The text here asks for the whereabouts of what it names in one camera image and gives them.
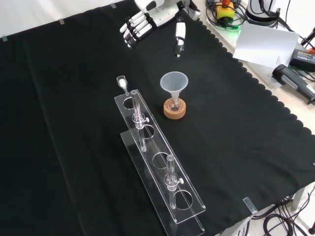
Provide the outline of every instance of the glue gun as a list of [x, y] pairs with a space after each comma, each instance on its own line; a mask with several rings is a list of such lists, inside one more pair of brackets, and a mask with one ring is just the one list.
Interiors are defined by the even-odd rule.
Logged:
[[281, 64], [272, 72], [273, 77], [282, 85], [287, 84], [306, 97], [308, 105], [315, 100], [315, 90], [298, 74]]

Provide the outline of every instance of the yellow device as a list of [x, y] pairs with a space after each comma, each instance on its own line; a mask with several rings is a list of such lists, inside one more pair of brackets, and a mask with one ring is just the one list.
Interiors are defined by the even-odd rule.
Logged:
[[[217, 6], [217, 19], [219, 20], [219, 24], [223, 24], [224, 22], [232, 22], [234, 19], [234, 10], [229, 7], [224, 7], [224, 4], [222, 2], [223, 6]], [[232, 2], [229, 3], [229, 6], [234, 8], [234, 5]]]

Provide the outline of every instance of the white paper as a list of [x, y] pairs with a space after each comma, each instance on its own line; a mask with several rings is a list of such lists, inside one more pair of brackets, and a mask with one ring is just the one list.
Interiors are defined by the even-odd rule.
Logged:
[[298, 38], [298, 33], [244, 24], [233, 57], [270, 68], [288, 66]]

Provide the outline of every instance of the clear plastic base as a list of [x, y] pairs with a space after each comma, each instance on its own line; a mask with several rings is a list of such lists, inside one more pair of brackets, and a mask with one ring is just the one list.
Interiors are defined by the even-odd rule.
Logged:
[[[143, 185], [150, 197], [150, 200], [157, 212], [161, 224], [168, 236], [199, 236], [205, 232], [197, 216], [194, 216], [180, 224], [176, 224], [147, 168], [143, 157], [134, 142], [130, 131], [121, 133], [122, 140], [128, 150], [128, 153], [137, 169], [137, 172], [143, 182]], [[157, 166], [165, 168], [164, 163]], [[186, 203], [181, 203], [177, 199], [177, 207], [186, 207]]]
[[[132, 98], [132, 106], [127, 101]], [[181, 163], [137, 90], [115, 97], [129, 128], [121, 134], [162, 225], [169, 236], [204, 233], [206, 210]]]

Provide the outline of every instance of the funnel stem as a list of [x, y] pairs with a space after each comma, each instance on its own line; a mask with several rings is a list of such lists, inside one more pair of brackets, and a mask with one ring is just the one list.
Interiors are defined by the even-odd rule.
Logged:
[[179, 93], [172, 94], [172, 100], [175, 102], [175, 105], [178, 105]]

